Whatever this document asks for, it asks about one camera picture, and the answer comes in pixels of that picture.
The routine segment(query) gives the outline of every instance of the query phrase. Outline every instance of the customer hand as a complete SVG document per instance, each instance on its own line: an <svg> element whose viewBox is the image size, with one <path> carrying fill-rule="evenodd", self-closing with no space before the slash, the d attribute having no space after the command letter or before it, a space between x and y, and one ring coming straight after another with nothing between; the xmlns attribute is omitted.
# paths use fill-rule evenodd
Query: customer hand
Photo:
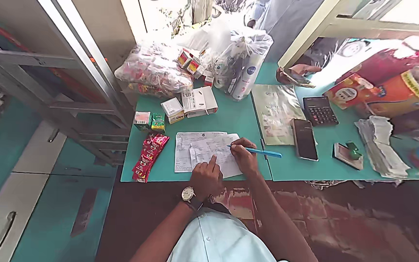
<svg viewBox="0 0 419 262"><path fill-rule="evenodd" d="M248 152L244 147L256 149L257 146L246 138L237 139L231 143L230 152L236 159L241 172L247 178L260 175L258 170L258 160L255 153Z"/></svg>
<svg viewBox="0 0 419 262"><path fill-rule="evenodd" d="M198 200L204 201L210 194L218 196L222 191L223 174L216 164L213 155L209 163L203 162L195 166L190 177L190 185Z"/></svg>
<svg viewBox="0 0 419 262"><path fill-rule="evenodd" d="M291 67L294 72L296 72L299 75L306 74L308 72L316 73L321 71L321 68L318 66L310 66L305 64L298 64ZM278 82L281 82L283 84L290 84L289 78L284 74L284 72L281 70L281 68L278 68L276 71L276 79Z"/></svg>

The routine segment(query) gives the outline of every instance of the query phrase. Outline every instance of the drawer handle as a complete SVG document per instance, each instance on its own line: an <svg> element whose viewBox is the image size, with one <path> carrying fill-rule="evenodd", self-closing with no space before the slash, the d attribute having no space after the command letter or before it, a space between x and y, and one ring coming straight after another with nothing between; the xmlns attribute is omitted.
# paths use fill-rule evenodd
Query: drawer handle
<svg viewBox="0 0 419 262"><path fill-rule="evenodd" d="M81 168L78 167L66 167L65 170L77 170L77 171L82 171Z"/></svg>
<svg viewBox="0 0 419 262"><path fill-rule="evenodd" d="M59 133L59 128L54 129L53 133L51 133L51 135L48 138L48 142L51 143L52 141L54 141L56 136L58 136L58 133Z"/></svg>
<svg viewBox="0 0 419 262"><path fill-rule="evenodd" d="M1 234L0 234L0 248L3 245L4 240L6 239L6 237L9 234L9 230L11 230L11 228L12 228L12 225L13 225L14 219L15 219L15 215L16 215L15 211L12 211L8 214L8 221L4 225L3 230L1 231Z"/></svg>

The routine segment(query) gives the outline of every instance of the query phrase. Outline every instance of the pen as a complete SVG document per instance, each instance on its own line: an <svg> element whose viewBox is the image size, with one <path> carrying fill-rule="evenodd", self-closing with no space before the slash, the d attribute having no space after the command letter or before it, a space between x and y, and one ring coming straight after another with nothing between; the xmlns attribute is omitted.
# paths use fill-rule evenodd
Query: pen
<svg viewBox="0 0 419 262"><path fill-rule="evenodd" d="M270 157L275 157L275 158L282 158L282 154L278 153L278 152L272 152L272 151L267 151L267 150L258 150L258 149L253 149L253 148L247 148L245 147L245 149L248 152L252 152L252 153L256 153L256 154L262 154L262 155L266 155L266 156L270 156Z"/></svg>

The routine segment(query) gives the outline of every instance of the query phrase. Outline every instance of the tiled floor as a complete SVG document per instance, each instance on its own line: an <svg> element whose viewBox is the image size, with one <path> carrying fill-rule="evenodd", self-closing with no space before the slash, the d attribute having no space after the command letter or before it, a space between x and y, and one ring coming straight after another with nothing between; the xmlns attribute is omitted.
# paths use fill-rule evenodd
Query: tiled floor
<svg viewBox="0 0 419 262"><path fill-rule="evenodd" d="M125 262L179 201L183 182L114 186L96 262ZM320 191L302 181L270 182L320 262L419 262L419 181L399 187L352 182ZM243 181L217 198L257 234L263 226Z"/></svg>

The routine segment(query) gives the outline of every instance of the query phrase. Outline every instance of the watch strap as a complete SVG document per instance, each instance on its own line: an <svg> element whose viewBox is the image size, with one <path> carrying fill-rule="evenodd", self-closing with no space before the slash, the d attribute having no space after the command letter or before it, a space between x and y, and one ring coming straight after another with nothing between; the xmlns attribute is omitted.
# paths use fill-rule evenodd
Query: watch strap
<svg viewBox="0 0 419 262"><path fill-rule="evenodd" d="M203 206L203 202L201 202L200 200L198 200L195 197L195 194L193 195L193 197L189 200L183 200L187 205L189 205L193 210L198 211L202 206Z"/></svg>

